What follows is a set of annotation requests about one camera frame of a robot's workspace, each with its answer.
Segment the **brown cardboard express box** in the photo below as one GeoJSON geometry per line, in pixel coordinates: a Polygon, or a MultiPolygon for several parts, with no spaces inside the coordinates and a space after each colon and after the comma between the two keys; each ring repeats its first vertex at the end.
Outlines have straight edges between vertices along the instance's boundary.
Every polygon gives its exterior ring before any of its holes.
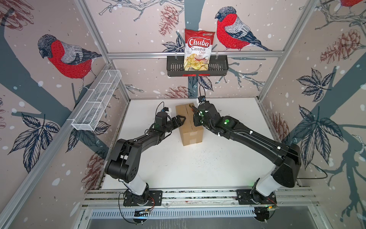
{"type": "Polygon", "coordinates": [[[184,124],[179,127],[181,140],[183,146],[193,145],[197,143],[201,143],[203,141],[203,133],[204,129],[202,126],[196,127],[193,122],[193,110],[191,106],[194,106],[193,103],[178,105],[175,107],[176,114],[180,116],[184,116],[186,120],[184,124]]]}

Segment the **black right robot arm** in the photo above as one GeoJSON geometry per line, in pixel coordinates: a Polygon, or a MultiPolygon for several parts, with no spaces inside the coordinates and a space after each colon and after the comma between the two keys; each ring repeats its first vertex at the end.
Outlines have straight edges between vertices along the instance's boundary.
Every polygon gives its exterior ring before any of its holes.
{"type": "Polygon", "coordinates": [[[221,116],[216,107],[204,96],[198,98],[198,106],[190,106],[193,112],[193,123],[196,127],[204,127],[215,134],[220,153],[238,158],[238,149],[231,148],[229,143],[241,144],[245,161],[259,165],[259,161],[250,157],[254,151],[272,163],[266,175],[259,177],[251,188],[237,190],[236,199],[240,205],[266,204],[276,205],[275,191],[279,188],[293,188],[300,177],[300,168],[310,160],[300,154],[296,144],[286,145],[274,141],[244,125],[229,115],[221,116]]]}

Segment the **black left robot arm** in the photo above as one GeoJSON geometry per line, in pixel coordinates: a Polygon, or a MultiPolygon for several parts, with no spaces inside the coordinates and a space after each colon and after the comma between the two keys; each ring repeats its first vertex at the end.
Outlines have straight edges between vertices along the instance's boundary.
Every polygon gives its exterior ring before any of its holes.
{"type": "Polygon", "coordinates": [[[152,200],[148,183],[138,175],[142,153],[160,144],[173,130],[183,126],[185,121],[185,116],[170,117],[165,110],[162,110],[156,113],[154,123],[143,135],[128,140],[119,139],[115,143],[104,171],[127,187],[132,204],[143,206],[152,200]]]}

